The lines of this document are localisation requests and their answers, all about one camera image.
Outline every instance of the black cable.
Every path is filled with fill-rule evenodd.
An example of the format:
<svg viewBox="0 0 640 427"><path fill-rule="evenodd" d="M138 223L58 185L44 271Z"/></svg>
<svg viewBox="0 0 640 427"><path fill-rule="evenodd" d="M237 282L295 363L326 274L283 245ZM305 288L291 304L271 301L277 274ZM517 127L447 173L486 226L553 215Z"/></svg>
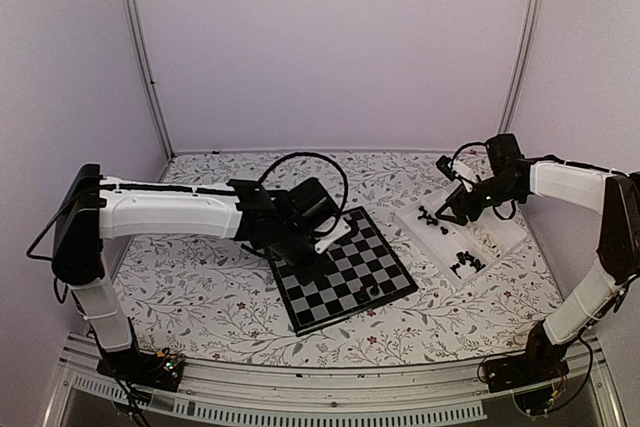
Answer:
<svg viewBox="0 0 640 427"><path fill-rule="evenodd" d="M113 369L111 368L109 363L105 361L105 362L103 362L103 364L107 367L107 370L111 374L111 377L113 377L113 379L116 381L118 386L124 392L124 395L125 395L125 397L127 399L127 403L129 404L129 408L132 411L131 415L130 415L131 420L133 420L136 423L136 425L138 425L138 426L151 427L151 424L149 424L149 422L147 421L145 416L142 414L142 409L140 408L140 406L138 405L138 402L135 399L135 395L138 395L137 392L134 393L135 389L133 387L131 387L130 385L128 385L129 388L127 389L124 386L124 384L122 383L122 381L115 374L115 372L113 371Z"/></svg>
<svg viewBox="0 0 640 427"><path fill-rule="evenodd" d="M476 183L471 180L471 179L467 179L466 177L463 177L462 175L460 175L458 172L456 172L453 168L453 163L456 161L456 159L458 158L458 156L462 153L463 150L468 149L469 147L483 147L483 148L487 148L487 144L485 142L468 142L462 146L460 146L458 148L458 150L455 151L455 153L453 154L453 156L451 157L451 170L453 171L453 173L455 174L455 176L460 179L460 180L464 180L465 182L468 182L471 185L476 185Z"/></svg>
<svg viewBox="0 0 640 427"><path fill-rule="evenodd" d="M262 252L258 252L257 250L252 249L251 247L249 247L248 245L240 244L240 248L242 250L246 250L250 254L255 255L256 257L259 257L261 259L275 261L275 259L272 256L270 256L269 254L263 254Z"/></svg>
<svg viewBox="0 0 640 427"><path fill-rule="evenodd" d="M98 186L98 187L91 187L89 189L81 190L80 192L76 192L75 195L72 195L71 197L69 197L66 201L64 201L62 203L62 205L60 206L58 211L55 214L53 214L53 217L51 217L51 219L49 219L49 222L47 222L47 224L44 226L44 228L36 236L35 240L31 243L31 245L27 249L27 257L32 259L32 260L44 260L44 261L47 261L47 262L52 262L53 258L48 257L48 256L44 256L44 255L34 254L33 251L36 249L36 247L38 247L40 242L42 242L42 239L44 238L45 235L47 235L47 232L49 232L51 227L53 227L53 224L56 223L58 218L62 214L64 214L66 212L66 210L71 205L73 205L73 203L76 202L83 195L92 194L92 193L98 192L100 190L115 190L115 189L116 189L116 185L115 184L101 185L101 186Z"/></svg>
<svg viewBox="0 0 640 427"><path fill-rule="evenodd" d="M498 209L496 208L495 205L492 207L492 209L495 216L498 217L500 220L511 220L516 216L516 201L515 200L511 201L511 213L509 214L508 217L505 217L500 212L498 212Z"/></svg>
<svg viewBox="0 0 640 427"><path fill-rule="evenodd" d="M80 192L76 192L74 195L69 197L66 201L62 203L57 212L49 219L49 222L45 225L42 231L36 236L35 240L31 243L29 248L27 249L27 257L32 260L44 260L46 262L52 262L53 258L44 255L34 254L33 251L36 247L42 242L42 239L47 232L53 227L53 224L60 218L65 211L73 205L80 197L92 194L94 192L99 192L101 190L147 190L152 192L184 192L184 193L195 193L195 194L205 194L205 195L223 195L223 196L234 196L236 193L233 190L218 190L218 189L209 189L206 187L198 187L195 190L192 187L186 185L167 185L163 186L161 184L104 184L100 186L91 187L85 190L81 190Z"/></svg>
<svg viewBox="0 0 640 427"><path fill-rule="evenodd" d="M69 286L67 284L64 285L64 291L62 292L62 296L60 296L60 291L58 290L58 278L53 278L53 292L56 294L56 300L60 304L64 304L67 300L67 294L69 293Z"/></svg>
<svg viewBox="0 0 640 427"><path fill-rule="evenodd" d="M333 232L335 230L335 228L338 226L338 223L340 222L340 219L342 218L342 214L344 212L344 208L347 205L347 198L349 196L349 181L347 179L347 174L344 172L342 167L340 167L340 165L335 160L327 157L326 155L319 154L317 152L293 152L291 154L287 154L284 157L279 158L273 164L271 164L267 168L267 170L265 170L262 173L262 175L258 179L258 183L263 184L264 181L267 179L267 177L275 169L277 169L280 165L282 165L283 163L285 163L285 162L287 162L287 161L289 161L291 159L297 158L297 157L312 157L312 158L315 158L315 159L323 160L323 161L327 162L328 164L330 164L331 166L333 166L338 171L338 173L340 174L340 177L342 178L343 196L342 196L342 202L340 203L340 207L338 208L338 215L336 216L335 222L333 223L331 228L329 230L327 230L327 231L324 231L324 232L314 231L313 232L313 235L316 236L316 237L326 237L331 232Z"/></svg>
<svg viewBox="0 0 640 427"><path fill-rule="evenodd" d="M553 407L549 410L545 410L543 414L538 414L538 415L530 415L527 414L528 417L545 417L549 414L553 414L555 412L558 412L561 409L564 409L567 405L569 405L571 402L573 402L584 390L584 388L586 387L587 383L589 382L589 378L591 376L591 369L593 367L593 349L591 348L591 346L589 345L588 342L586 342L583 338L582 338L582 332L578 335L577 339L580 341L580 343L582 345L584 345L587 350L589 351L589 367L587 368L587 373L585 374L584 380L582 381L582 383L580 384L580 387L578 387L578 389L573 393L573 395L571 397L569 397L569 400L567 400L566 402L564 402L563 404L557 406L557 407Z"/></svg>
<svg viewBox="0 0 640 427"><path fill-rule="evenodd" d="M616 174L616 175L623 175L624 177L628 177L629 174L627 174L626 172L621 172L619 170L615 170L615 169L607 169L605 167L600 167L598 165L593 165L593 164L587 164L585 162L577 162L575 160L564 160L561 159L560 157L554 155L554 154L549 154L549 155L545 155L543 158L543 160L553 160L554 162L557 162L559 164L564 164L564 165L568 165L569 167L578 167L581 169L590 169L590 170L597 170L599 172L604 172L606 174Z"/></svg>

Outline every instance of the white robotic arm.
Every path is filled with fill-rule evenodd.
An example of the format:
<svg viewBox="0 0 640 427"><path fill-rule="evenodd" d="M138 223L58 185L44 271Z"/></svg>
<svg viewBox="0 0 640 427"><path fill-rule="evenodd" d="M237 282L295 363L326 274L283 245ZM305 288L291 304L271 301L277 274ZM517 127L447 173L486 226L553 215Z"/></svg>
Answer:
<svg viewBox="0 0 640 427"><path fill-rule="evenodd" d="M530 190L540 197L564 200L602 215L606 179L614 174L559 164L537 162L531 166ZM624 289L596 259L585 278L562 306L543 323L554 345L573 341L591 321L599 320L602 309Z"/></svg>
<svg viewBox="0 0 640 427"><path fill-rule="evenodd" d="M182 365L175 356L139 351L105 272L102 241L166 233L248 241L253 252L264 251L295 267L304 284L323 275L329 263L326 249L351 231L340 214L315 178L290 191L267 191L245 180L211 186L150 184L102 177L99 166L87 164L56 216L52 269L95 332L101 373L176 390Z"/></svg>
<svg viewBox="0 0 640 427"><path fill-rule="evenodd" d="M487 207L507 201L525 203L528 195L563 200L602 217L597 259L563 304L534 326L525 354L485 363L490 388L502 390L555 377L563 369L567 347L624 299L629 284L640 274L640 176L554 156L526 159L512 134L489 139L486 147L494 174L489 179L461 179L455 156L438 161L447 177L462 180L436 213L438 218L465 225Z"/></svg>

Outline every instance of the floral tablecloth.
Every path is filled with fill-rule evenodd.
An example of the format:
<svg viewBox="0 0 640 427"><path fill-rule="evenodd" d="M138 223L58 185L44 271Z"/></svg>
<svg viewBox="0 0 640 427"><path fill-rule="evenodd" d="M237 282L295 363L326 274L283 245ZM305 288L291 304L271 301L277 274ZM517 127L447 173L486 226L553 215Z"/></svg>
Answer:
<svg viewBox="0 0 640 427"><path fill-rule="evenodd" d="M212 184L257 179L282 154L212 153L177 157L166 182ZM548 266L527 237L501 265L456 292L394 225L393 212L444 187L438 155L331 153L350 181L347 208L364 206L420 290L404 299L296 337L264 260L230 240L138 236L116 279L143 348L268 365L348 367L459 360L521 348L533 322L561 302ZM486 158L463 160L479 170ZM284 164L268 187L318 177L336 200L340 176L316 159ZM523 225L522 218L516 221Z"/></svg>

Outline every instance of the black and white chessboard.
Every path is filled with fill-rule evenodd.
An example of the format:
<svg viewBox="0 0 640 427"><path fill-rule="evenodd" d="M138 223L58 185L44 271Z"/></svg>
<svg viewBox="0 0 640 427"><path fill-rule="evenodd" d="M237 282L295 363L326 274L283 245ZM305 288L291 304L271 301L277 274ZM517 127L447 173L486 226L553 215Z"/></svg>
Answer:
<svg viewBox="0 0 640 427"><path fill-rule="evenodd" d="M297 335L322 329L418 290L363 207L345 212L343 218L354 230L327 250L332 260L327 275L302 285L291 267L270 262Z"/></svg>

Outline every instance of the chessboard square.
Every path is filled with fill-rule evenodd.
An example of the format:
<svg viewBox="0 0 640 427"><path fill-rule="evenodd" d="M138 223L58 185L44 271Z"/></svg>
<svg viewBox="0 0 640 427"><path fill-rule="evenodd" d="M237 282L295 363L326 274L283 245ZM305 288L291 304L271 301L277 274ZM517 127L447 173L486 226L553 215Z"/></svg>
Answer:
<svg viewBox="0 0 640 427"><path fill-rule="evenodd" d="M378 270L377 272L373 273L373 278L376 279L376 282L378 284L380 284L385 280L389 280L389 274L387 274L387 272L385 272L384 270Z"/></svg>
<svg viewBox="0 0 640 427"><path fill-rule="evenodd" d="M393 265L391 265L390 267L387 267L384 270L387 273L387 275L389 275L389 277L392 278L392 279L394 277L398 277L399 275L402 275L402 272L398 268L398 265L395 264L395 263Z"/></svg>
<svg viewBox="0 0 640 427"><path fill-rule="evenodd" d="M297 285L292 289L287 289L287 296L291 300L297 300L304 297L304 292L302 292L302 289L300 288L300 286Z"/></svg>
<svg viewBox="0 0 640 427"><path fill-rule="evenodd" d="M363 229L360 229L360 233L362 234L362 237L364 237L365 239L376 237L376 231L373 230L371 227L364 227Z"/></svg>
<svg viewBox="0 0 640 427"><path fill-rule="evenodd" d="M349 286L347 284L336 285L333 288L333 291L338 297L346 297L347 295L351 295L351 290L349 290Z"/></svg>
<svg viewBox="0 0 640 427"><path fill-rule="evenodd" d="M351 212L349 212L349 220L351 222L358 222L363 220L366 222L367 219L365 218L364 214L362 213L361 210L353 210Z"/></svg>
<svg viewBox="0 0 640 427"><path fill-rule="evenodd" d="M380 263L384 268L391 267L392 265L396 265L396 261L390 255L380 258Z"/></svg>
<svg viewBox="0 0 640 427"><path fill-rule="evenodd" d="M340 305L342 306L342 310L349 310L357 307L358 303L356 299L353 298L353 295L349 295L340 299Z"/></svg>
<svg viewBox="0 0 640 427"><path fill-rule="evenodd" d="M282 278L282 285L284 286L285 289L288 290L288 289L292 289L297 285L300 285L300 283L298 282L298 279L296 279L294 275L290 275L288 277Z"/></svg>
<svg viewBox="0 0 640 427"><path fill-rule="evenodd" d="M349 262L351 262L351 265L360 265L364 263L364 260L362 259L362 256L359 253L350 255L347 258L349 259Z"/></svg>
<svg viewBox="0 0 640 427"><path fill-rule="evenodd" d="M327 280L329 281L332 287L335 287L336 285L344 284L344 277L340 272L336 272L335 274L328 275Z"/></svg>
<svg viewBox="0 0 640 427"><path fill-rule="evenodd" d="M380 240L380 237L371 237L369 239L367 239L367 244L369 244L369 248L373 249L374 247L378 247L380 245L382 245L382 240Z"/></svg>
<svg viewBox="0 0 640 427"><path fill-rule="evenodd" d="M351 261L347 258L340 259L336 262L336 267L338 268L338 270L350 269L351 265Z"/></svg>
<svg viewBox="0 0 640 427"><path fill-rule="evenodd" d="M321 305L322 302L322 297L320 296L319 293L315 293L315 294L311 294L307 296L307 303L309 304L309 307L313 308L313 307L317 307L318 305Z"/></svg>
<svg viewBox="0 0 640 427"><path fill-rule="evenodd" d="M326 307L330 315L339 314L344 310L341 300L332 300L331 302L327 302L324 307Z"/></svg>
<svg viewBox="0 0 640 427"><path fill-rule="evenodd" d="M315 282L309 282L307 285L303 285L302 292L304 292L304 295L306 296L309 296L311 294L315 294L316 292L318 292Z"/></svg>
<svg viewBox="0 0 640 427"><path fill-rule="evenodd" d="M296 312L296 318L298 319L298 323L302 325L308 325L314 322L316 319L313 317L313 312L311 310L303 310L302 312Z"/></svg>
<svg viewBox="0 0 640 427"><path fill-rule="evenodd" d="M290 277L292 275L295 275L295 268L292 267L291 265L283 263L282 265L279 265L277 269L278 269L278 273L280 274L280 277L283 279L285 277Z"/></svg>
<svg viewBox="0 0 640 427"><path fill-rule="evenodd" d="M342 247L342 250L344 251L344 253L349 256L349 255L353 255L353 254L357 254L358 253L358 249L356 249L356 246L353 244L347 244L344 247Z"/></svg>
<svg viewBox="0 0 640 427"><path fill-rule="evenodd" d="M359 230L356 231L356 233L349 238L349 242L352 244L355 244L356 242L360 242L361 240L364 240L364 237L362 237L362 233L360 233Z"/></svg>
<svg viewBox="0 0 640 427"><path fill-rule="evenodd" d="M347 282L347 287L349 287L349 290L352 293L358 292L362 287L362 282L360 282L360 279L356 278L354 280L350 280L349 282Z"/></svg>
<svg viewBox="0 0 640 427"><path fill-rule="evenodd" d="M322 297L322 301L326 304L327 302L336 300L338 298L338 295L336 294L335 290L329 289L320 292L320 297Z"/></svg>
<svg viewBox="0 0 640 427"><path fill-rule="evenodd" d="M329 311L327 310L327 307L324 304L318 305L317 307L312 307L311 313L313 314L316 320L322 320L325 317L329 317Z"/></svg>
<svg viewBox="0 0 640 427"><path fill-rule="evenodd" d="M331 288L331 282L329 282L329 279L327 279L326 277L320 277L319 279L316 279L315 283L318 292L322 292L323 290Z"/></svg>
<svg viewBox="0 0 640 427"><path fill-rule="evenodd" d="M309 303L304 297L291 301L291 307L294 312L303 312L309 308Z"/></svg>
<svg viewBox="0 0 640 427"><path fill-rule="evenodd" d="M369 267L367 267L367 264L356 265L353 268L353 270L356 271L356 274L358 274L358 277L362 277L363 275L367 275L371 273L371 271L369 270Z"/></svg>
<svg viewBox="0 0 640 427"><path fill-rule="evenodd" d="M362 282L362 285L365 285L367 289L377 284L375 277L373 277L370 272L360 277L360 282Z"/></svg>
<svg viewBox="0 0 640 427"><path fill-rule="evenodd" d="M362 257L362 260L364 260L365 262L371 262L376 258L376 254L374 254L373 251L370 249L365 250L364 252L360 252L360 256Z"/></svg>
<svg viewBox="0 0 640 427"><path fill-rule="evenodd" d="M385 294L390 294L391 292L398 290L393 280L385 280L384 282L380 283L380 289Z"/></svg>
<svg viewBox="0 0 640 427"><path fill-rule="evenodd" d="M378 259L371 260L367 262L367 267L371 272L377 272L378 270L383 270L382 264Z"/></svg>
<svg viewBox="0 0 640 427"><path fill-rule="evenodd" d="M344 253L344 250L342 250L342 247L336 247L335 249L331 249L329 251L329 255L331 256L334 262L337 262L340 259L344 259L347 256L347 254Z"/></svg>
<svg viewBox="0 0 640 427"><path fill-rule="evenodd" d="M354 292L353 298L355 299L358 305L365 304L371 300L371 297L369 297L369 294L367 294L367 292L364 290L359 290L358 292Z"/></svg>
<svg viewBox="0 0 640 427"><path fill-rule="evenodd" d="M364 239L354 242L353 245L356 246L356 249L358 249L358 252L365 252L369 250L369 243Z"/></svg>
<svg viewBox="0 0 640 427"><path fill-rule="evenodd" d="M340 273L342 274L342 278L347 282L358 278L358 274L356 274L356 271L353 270L353 267L351 267L350 269L343 270Z"/></svg>
<svg viewBox="0 0 640 427"><path fill-rule="evenodd" d="M373 253L376 254L376 257L378 257L379 259L389 255L386 247L382 244L378 245L377 247L373 247Z"/></svg>
<svg viewBox="0 0 640 427"><path fill-rule="evenodd" d="M396 286L396 290L404 289L406 287L409 287L409 285L411 285L409 284L409 279L407 279L404 275L401 275L400 277L396 277L395 279L392 279L392 282Z"/></svg>

